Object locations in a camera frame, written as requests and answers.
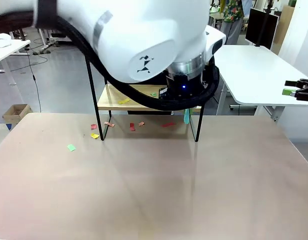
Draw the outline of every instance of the floor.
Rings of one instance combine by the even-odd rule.
[[[27,28],[27,39],[31,40],[30,47],[37,51],[42,45],[42,40],[37,30]],[[245,36],[240,35],[239,45],[248,45]],[[44,113],[84,113],[93,114],[94,105],[91,95],[90,83],[83,54],[74,46],[50,47],[50,54],[26,56],[9,56],[7,62],[17,83],[17,87],[10,86],[4,74],[0,74],[0,142],[8,134],[4,126],[2,115],[13,104],[29,104],[34,112],[40,111],[38,94],[33,80],[35,75],[41,111]],[[104,79],[92,66],[96,97],[99,98],[104,88]],[[223,82],[221,80],[216,91],[215,98],[205,105],[205,115],[215,115],[218,99],[220,98]],[[229,106],[236,104],[231,96],[225,100],[224,115],[253,115],[254,110],[234,109]],[[113,112],[114,114],[126,114],[126,112]],[[300,152],[308,159],[308,143],[298,143]]]

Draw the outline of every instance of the floral shirt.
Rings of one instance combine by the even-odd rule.
[[[244,17],[242,0],[227,0],[224,10],[224,22],[234,22]]]

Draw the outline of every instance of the cardboard box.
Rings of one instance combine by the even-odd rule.
[[[18,124],[26,114],[32,112],[28,104],[15,104],[12,105],[2,117],[6,124]]]

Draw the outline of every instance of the logo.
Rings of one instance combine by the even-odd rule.
[[[150,57],[146,55],[146,56],[142,56],[142,57],[139,59],[139,60],[144,59],[144,67],[143,67],[143,69],[141,69],[141,70],[137,70],[137,72],[147,71],[148,73],[151,73],[150,70],[146,67],[146,65],[147,65],[150,61],[154,60],[154,58],[148,60],[149,58],[150,58]]]

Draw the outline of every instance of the black monitor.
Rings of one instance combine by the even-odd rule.
[[[262,29],[262,25],[265,19],[265,12],[251,8],[248,19],[248,27],[246,32],[246,40],[257,44],[259,35]],[[278,25],[279,17],[275,15],[268,15],[268,19],[265,25],[265,30],[261,38],[260,44],[271,50],[272,43],[275,36],[276,27]]]

